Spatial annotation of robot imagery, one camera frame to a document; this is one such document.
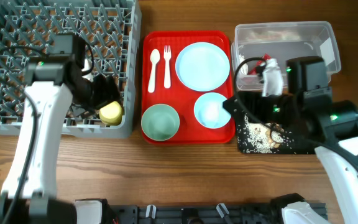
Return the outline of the yellow plastic cup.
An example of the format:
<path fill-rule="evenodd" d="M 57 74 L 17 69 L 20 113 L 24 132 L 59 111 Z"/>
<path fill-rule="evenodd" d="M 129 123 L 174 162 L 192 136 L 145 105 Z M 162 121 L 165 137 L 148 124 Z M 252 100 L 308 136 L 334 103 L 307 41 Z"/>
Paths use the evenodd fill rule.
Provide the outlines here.
<path fill-rule="evenodd" d="M 100 120 L 110 126 L 119 125 L 122 121 L 123 114 L 124 110 L 118 101 L 113 101 L 99 110 Z"/>

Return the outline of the small light blue bowl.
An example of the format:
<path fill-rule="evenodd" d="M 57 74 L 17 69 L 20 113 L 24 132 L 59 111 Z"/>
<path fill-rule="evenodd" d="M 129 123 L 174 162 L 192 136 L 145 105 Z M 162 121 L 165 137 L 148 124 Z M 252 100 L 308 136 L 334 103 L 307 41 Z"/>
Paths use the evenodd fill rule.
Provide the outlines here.
<path fill-rule="evenodd" d="M 224 95 L 215 92 L 201 95 L 193 109 L 197 122 L 208 129 L 218 129 L 227 125 L 231 115 L 223 108 L 226 100 Z"/>

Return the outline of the white plastic fork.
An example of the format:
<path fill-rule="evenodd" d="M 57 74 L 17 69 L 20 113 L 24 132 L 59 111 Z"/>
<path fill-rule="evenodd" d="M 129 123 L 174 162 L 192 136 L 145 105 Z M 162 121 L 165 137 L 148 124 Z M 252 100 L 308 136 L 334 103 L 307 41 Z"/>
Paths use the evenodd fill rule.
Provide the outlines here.
<path fill-rule="evenodd" d="M 170 77 L 170 59 L 172 57 L 171 48 L 169 45 L 164 46 L 164 54 L 165 60 L 165 72 L 164 72 L 164 87 L 169 89 L 171 87 L 171 77 Z"/>

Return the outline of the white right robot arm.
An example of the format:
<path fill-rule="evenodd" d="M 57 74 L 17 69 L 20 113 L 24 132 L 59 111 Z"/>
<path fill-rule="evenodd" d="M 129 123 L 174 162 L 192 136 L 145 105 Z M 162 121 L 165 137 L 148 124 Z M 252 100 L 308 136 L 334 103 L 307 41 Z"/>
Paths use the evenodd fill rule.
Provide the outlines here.
<path fill-rule="evenodd" d="M 287 95 L 235 90 L 223 107 L 313 147 L 344 221 L 358 223 L 358 107 L 349 100 L 333 101 L 326 66 L 319 56 L 287 60 L 287 73 Z"/>

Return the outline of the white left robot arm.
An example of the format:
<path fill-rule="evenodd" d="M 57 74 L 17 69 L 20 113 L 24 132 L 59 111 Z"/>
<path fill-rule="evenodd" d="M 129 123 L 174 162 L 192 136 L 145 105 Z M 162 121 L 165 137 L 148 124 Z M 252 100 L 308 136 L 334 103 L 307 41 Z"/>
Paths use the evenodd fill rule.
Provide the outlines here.
<path fill-rule="evenodd" d="M 56 167 L 62 126 L 71 105 L 85 112 L 118 102 L 113 78 L 85 68 L 91 46 L 58 34 L 50 53 L 36 50 L 24 69 L 24 115 L 16 153 L 0 196 L 0 223 L 117 223 L 105 199 L 57 199 Z"/>

